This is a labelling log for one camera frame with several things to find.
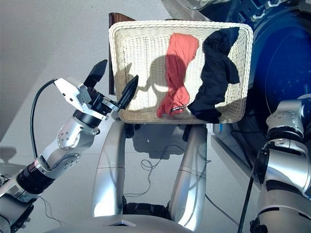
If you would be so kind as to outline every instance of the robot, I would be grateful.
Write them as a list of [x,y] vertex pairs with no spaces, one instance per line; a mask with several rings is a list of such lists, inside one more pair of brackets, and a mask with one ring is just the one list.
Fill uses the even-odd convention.
[[[118,102],[94,89],[107,61],[99,62],[84,83],[73,78],[54,81],[65,100],[77,110],[56,139],[33,163],[0,187],[0,233],[21,228],[34,202],[58,177],[73,167],[99,133],[98,125],[112,111],[125,109],[133,98],[138,76],[125,87]],[[251,233],[308,232],[311,229],[311,163],[302,143],[311,115],[311,98],[282,101],[267,118],[269,138],[259,151],[251,179],[262,185],[258,216]],[[162,207],[124,201],[125,126],[116,120],[107,135],[98,163],[93,218],[49,233],[191,233],[200,224],[206,190],[207,130],[193,126],[174,184],[171,201]],[[131,208],[140,210],[133,214]]]

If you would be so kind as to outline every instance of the washing machine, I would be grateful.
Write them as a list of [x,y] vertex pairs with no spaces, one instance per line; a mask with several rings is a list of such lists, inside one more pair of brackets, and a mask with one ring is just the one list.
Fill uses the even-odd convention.
[[[214,125],[218,139],[247,164],[266,142],[266,118],[281,100],[311,93],[311,0],[214,2],[200,12],[254,31],[246,111],[241,121]],[[310,130],[305,131],[310,144]]]

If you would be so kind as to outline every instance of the black cloth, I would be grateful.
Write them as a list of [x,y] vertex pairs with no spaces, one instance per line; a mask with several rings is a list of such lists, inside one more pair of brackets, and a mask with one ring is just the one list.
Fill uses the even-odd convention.
[[197,118],[219,123],[221,113],[215,104],[224,102],[228,83],[239,83],[239,73],[228,58],[232,45],[239,36],[239,28],[225,28],[213,32],[203,43],[205,64],[202,69],[202,86],[194,101],[188,105]]

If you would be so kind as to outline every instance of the basket rim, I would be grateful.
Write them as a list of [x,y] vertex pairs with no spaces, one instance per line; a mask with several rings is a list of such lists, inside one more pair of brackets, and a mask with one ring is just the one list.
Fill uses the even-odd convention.
[[[208,21],[188,21],[188,20],[146,20],[146,21],[126,21],[126,22],[118,22],[111,26],[109,29],[109,42],[110,42],[110,50],[111,50],[111,57],[112,57],[112,67],[113,67],[113,74],[114,77],[117,72],[117,66],[119,66],[116,62],[116,57],[118,56],[116,47],[118,45],[116,44],[116,32],[122,31],[122,30],[128,30],[128,29],[134,29],[134,28],[167,28],[167,27],[181,27],[181,28],[210,28],[210,29],[221,29],[221,28],[230,28],[230,27],[239,27],[240,32],[243,33],[243,37],[245,38],[245,57],[247,59],[245,63],[245,67],[247,68],[246,73],[244,74],[247,77],[247,80],[249,78],[249,72],[250,72],[250,54],[252,50],[252,42],[253,42],[253,30],[250,26],[246,24],[241,23],[223,23],[223,22],[208,22]],[[116,83],[116,94],[120,94],[120,86]],[[241,99],[243,103],[243,108],[240,109],[240,113],[236,114],[236,116],[231,117],[230,119],[224,119],[221,121],[221,123],[233,123],[239,121],[245,112],[245,103],[246,100]],[[137,123],[139,122],[137,119],[129,119],[126,117],[126,112],[121,111],[120,112],[120,118],[123,122],[126,123]],[[193,119],[184,119],[184,120],[173,120],[173,119],[162,119],[159,120],[161,122],[155,121],[142,121],[141,123],[155,123],[155,124],[178,124],[185,122],[186,124],[202,124],[202,120],[197,119],[195,122]]]

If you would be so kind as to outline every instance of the red cloth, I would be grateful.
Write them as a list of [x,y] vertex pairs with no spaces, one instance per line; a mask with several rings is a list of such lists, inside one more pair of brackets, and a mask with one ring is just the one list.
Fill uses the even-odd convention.
[[184,86],[184,78],[188,64],[194,59],[198,47],[199,41],[192,35],[171,35],[166,53],[166,80],[169,90],[157,109],[158,117],[162,117],[163,113],[181,113],[189,103],[190,96]]

